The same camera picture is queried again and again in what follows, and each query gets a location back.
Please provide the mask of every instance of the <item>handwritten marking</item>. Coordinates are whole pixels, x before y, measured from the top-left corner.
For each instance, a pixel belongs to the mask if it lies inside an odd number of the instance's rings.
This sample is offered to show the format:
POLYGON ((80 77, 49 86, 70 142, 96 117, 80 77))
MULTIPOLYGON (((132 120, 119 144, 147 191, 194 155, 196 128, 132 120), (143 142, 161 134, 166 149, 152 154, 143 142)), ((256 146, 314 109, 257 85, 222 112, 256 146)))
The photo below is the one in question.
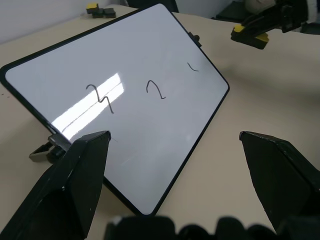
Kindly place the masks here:
POLYGON ((108 101, 110 111, 111 111, 111 113, 112 113, 112 114, 114 114, 114 111, 112 111, 112 107, 111 107, 111 104, 110 104, 110 101, 109 101, 108 96, 105 96, 104 98, 102 98, 102 100, 100 100, 100 97, 99 97, 99 93, 98 93, 98 89, 97 89, 97 87, 96 87, 95 85, 93 85, 93 84, 89 84, 88 86, 86 86, 86 88, 85 88, 85 89, 87 90, 89 86, 91 86, 91 87, 93 87, 93 88, 94 88, 94 90, 95 90, 95 92, 96 92, 96 96, 97 96, 97 98, 98 98, 98 102, 99 102, 99 103, 102 103, 105 99, 108 101))
POLYGON ((193 70, 193 71, 195 71, 195 72, 199 72, 198 70, 194 70, 191 66, 190 66, 190 64, 187 62, 187 64, 189 65, 189 67, 193 70))
POLYGON ((155 85, 155 87, 156 87, 156 89, 158 89, 158 92, 159 92, 159 94, 160 94, 160 98, 161 99, 165 99, 166 98, 166 96, 165 97, 162 97, 162 95, 161 95, 161 92, 160 92, 160 89, 159 89, 159 87, 158 87, 158 85, 154 82, 154 81, 152 81, 152 80, 149 80, 148 81, 148 83, 146 84, 146 88, 145 88, 145 90, 146 90, 146 92, 148 93, 148 87, 149 87, 149 83, 153 83, 154 85, 155 85))

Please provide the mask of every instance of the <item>white wall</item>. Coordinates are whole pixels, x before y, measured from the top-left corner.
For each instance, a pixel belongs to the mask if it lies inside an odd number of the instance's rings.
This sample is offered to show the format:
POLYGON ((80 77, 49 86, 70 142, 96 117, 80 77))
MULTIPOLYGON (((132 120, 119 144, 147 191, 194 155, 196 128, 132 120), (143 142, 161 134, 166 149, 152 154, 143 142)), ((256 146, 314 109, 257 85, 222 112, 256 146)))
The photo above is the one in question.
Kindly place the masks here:
POLYGON ((179 12, 182 14, 192 14, 205 18, 215 17, 232 0, 175 0, 179 12))
POLYGON ((124 0, 0 0, 0 44, 80 16, 89 2, 124 0))

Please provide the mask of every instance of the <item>white board surface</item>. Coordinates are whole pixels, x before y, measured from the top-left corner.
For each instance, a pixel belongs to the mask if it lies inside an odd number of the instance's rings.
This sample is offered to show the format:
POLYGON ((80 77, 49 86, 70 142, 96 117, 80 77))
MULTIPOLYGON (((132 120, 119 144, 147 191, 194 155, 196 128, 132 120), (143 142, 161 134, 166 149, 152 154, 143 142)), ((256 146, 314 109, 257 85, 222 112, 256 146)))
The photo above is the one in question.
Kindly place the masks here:
POLYGON ((13 67, 5 78, 71 142, 109 130, 104 176, 145 215, 228 91, 161 4, 13 67), (91 85, 110 105, 98 102, 91 85))

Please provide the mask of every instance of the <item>beige table surface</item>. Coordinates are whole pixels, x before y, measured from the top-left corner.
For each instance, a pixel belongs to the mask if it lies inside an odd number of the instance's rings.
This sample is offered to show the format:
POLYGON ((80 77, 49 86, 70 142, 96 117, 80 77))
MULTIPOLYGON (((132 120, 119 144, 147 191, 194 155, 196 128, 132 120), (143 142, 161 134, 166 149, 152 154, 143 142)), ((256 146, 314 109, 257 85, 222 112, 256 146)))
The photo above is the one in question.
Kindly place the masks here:
MULTIPOLYGON (((134 10, 113 7, 117 16, 134 10)), ((266 49, 258 50, 230 40, 233 23, 176 16, 200 36, 203 51, 229 82, 230 92, 158 214, 170 216, 177 229, 197 223, 212 232, 217 219, 227 215, 246 226, 271 226, 253 188, 239 133, 286 139, 320 169, 320 36, 273 30, 266 49)), ((2 44, 0 66, 107 21, 82 16, 2 44)), ((50 166, 28 159, 50 133, 2 85, 0 112, 1 230, 50 166)), ((102 239, 111 217, 129 214, 103 187, 88 239, 102 239)))

